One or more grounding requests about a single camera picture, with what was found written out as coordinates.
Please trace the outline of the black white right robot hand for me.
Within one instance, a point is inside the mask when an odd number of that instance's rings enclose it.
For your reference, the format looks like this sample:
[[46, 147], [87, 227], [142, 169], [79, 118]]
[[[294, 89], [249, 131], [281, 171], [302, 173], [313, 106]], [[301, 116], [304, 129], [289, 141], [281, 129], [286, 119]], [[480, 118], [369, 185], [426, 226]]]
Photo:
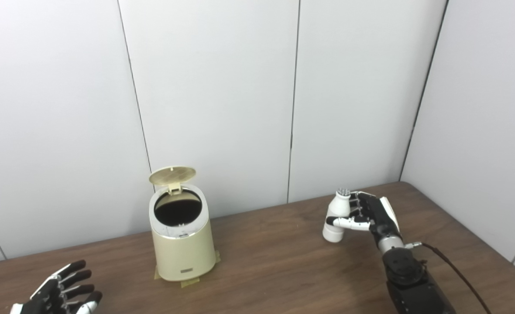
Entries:
[[387, 197], [339, 189], [330, 202], [322, 234], [329, 242], [343, 240], [345, 230], [369, 231], [378, 249], [403, 248], [395, 211]]

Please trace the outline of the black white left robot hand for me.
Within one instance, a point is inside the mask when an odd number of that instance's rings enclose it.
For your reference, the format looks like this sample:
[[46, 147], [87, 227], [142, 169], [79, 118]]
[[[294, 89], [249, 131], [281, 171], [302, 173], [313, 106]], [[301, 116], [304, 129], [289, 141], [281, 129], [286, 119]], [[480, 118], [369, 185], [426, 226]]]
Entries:
[[91, 276], [85, 260], [67, 264], [48, 276], [26, 302], [13, 304], [10, 314], [93, 314], [103, 294], [92, 284], [78, 284]]

